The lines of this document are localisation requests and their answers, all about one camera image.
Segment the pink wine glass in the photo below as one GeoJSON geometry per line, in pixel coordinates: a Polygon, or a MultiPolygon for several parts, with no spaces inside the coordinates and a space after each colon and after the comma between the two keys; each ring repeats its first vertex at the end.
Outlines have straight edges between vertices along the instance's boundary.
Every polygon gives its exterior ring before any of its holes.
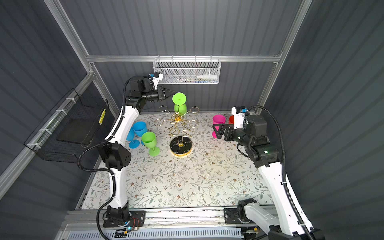
{"type": "MultiPolygon", "coordinates": [[[[225,124],[226,123],[226,118],[225,116],[223,115],[215,115],[213,117],[213,124],[216,125],[216,124],[225,124]]],[[[219,126],[215,126],[214,127],[214,131],[212,133],[212,136],[216,139],[217,136],[216,136],[216,132],[219,130],[219,126]]]]}

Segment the red wine glass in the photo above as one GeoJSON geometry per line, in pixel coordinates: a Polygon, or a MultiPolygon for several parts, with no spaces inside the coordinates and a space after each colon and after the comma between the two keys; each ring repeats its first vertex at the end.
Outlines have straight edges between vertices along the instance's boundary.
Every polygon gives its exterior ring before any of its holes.
{"type": "Polygon", "coordinates": [[[234,123],[235,123],[235,118],[234,118],[234,115],[232,115],[229,117],[229,124],[234,125],[234,123]]]}

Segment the green wine glass back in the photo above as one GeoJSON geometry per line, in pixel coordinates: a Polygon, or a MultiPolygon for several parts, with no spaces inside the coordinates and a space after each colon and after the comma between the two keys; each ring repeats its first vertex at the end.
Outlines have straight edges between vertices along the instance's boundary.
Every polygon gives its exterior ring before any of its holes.
{"type": "Polygon", "coordinates": [[[174,103],[174,112],[179,113],[179,115],[183,116],[187,113],[187,97],[185,94],[178,92],[172,97],[174,103]]]}

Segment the green wine glass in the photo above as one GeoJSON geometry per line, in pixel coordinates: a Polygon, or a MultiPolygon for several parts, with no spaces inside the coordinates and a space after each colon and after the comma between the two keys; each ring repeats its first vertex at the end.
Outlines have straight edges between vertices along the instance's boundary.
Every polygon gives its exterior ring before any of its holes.
{"type": "Polygon", "coordinates": [[[157,138],[155,133],[146,132],[141,137],[144,145],[149,149],[149,154],[152,157],[156,157],[160,154],[160,148],[157,147],[157,138]]]}
{"type": "Polygon", "coordinates": [[[183,116],[187,113],[187,97],[185,94],[178,92],[172,97],[174,103],[174,112],[179,113],[179,115],[183,116]]]}

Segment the blue wine glass front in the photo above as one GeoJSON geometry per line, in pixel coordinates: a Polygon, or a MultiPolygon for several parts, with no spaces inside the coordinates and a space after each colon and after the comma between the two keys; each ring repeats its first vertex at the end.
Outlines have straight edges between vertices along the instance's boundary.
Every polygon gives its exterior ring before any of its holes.
{"type": "MultiPolygon", "coordinates": [[[[143,134],[148,132],[147,124],[145,122],[137,122],[137,123],[133,124],[132,130],[134,131],[134,133],[138,137],[141,138],[143,136],[143,134]]],[[[132,140],[131,141],[131,145],[132,145],[131,148],[132,149],[138,148],[140,146],[140,144],[142,144],[142,140],[132,140]]]]}

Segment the blue wine glass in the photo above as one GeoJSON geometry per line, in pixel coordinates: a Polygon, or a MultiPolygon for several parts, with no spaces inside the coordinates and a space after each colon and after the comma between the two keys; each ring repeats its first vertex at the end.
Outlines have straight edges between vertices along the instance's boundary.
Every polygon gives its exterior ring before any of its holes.
{"type": "Polygon", "coordinates": [[[130,149],[136,149],[140,146],[139,140],[135,139],[136,133],[133,128],[130,129],[126,141],[129,142],[130,149]]]}
{"type": "MultiPolygon", "coordinates": [[[[141,138],[143,136],[143,134],[148,132],[147,124],[145,122],[137,122],[137,123],[133,124],[132,130],[134,131],[134,133],[138,137],[141,138]]],[[[132,140],[131,141],[131,145],[132,145],[131,148],[132,149],[138,148],[140,146],[140,144],[142,144],[142,140],[132,140]]]]}

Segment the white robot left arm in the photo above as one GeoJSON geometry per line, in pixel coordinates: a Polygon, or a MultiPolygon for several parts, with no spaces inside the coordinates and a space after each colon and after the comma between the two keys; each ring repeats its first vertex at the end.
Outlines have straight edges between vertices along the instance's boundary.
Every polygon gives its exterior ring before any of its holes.
{"type": "Polygon", "coordinates": [[[105,142],[98,147],[100,157],[111,172],[111,201],[107,203],[106,217],[115,225],[124,226],[131,219],[125,181],[132,154],[125,147],[126,138],[146,102],[163,101],[175,94],[158,86],[163,78],[163,74],[155,72],[147,77],[134,76],[126,81],[120,114],[105,142]]]}

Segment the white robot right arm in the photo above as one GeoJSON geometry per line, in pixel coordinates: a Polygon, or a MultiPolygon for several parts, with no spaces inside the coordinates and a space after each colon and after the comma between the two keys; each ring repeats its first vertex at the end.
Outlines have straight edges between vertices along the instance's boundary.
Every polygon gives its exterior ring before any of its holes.
{"type": "Polygon", "coordinates": [[[266,181],[277,216],[270,215],[256,200],[240,201],[237,215],[242,223],[254,222],[270,240],[323,240],[324,233],[315,229],[301,208],[285,172],[284,152],[268,140],[267,122],[259,115],[236,114],[235,124],[214,124],[218,139],[235,141],[266,181]]]}

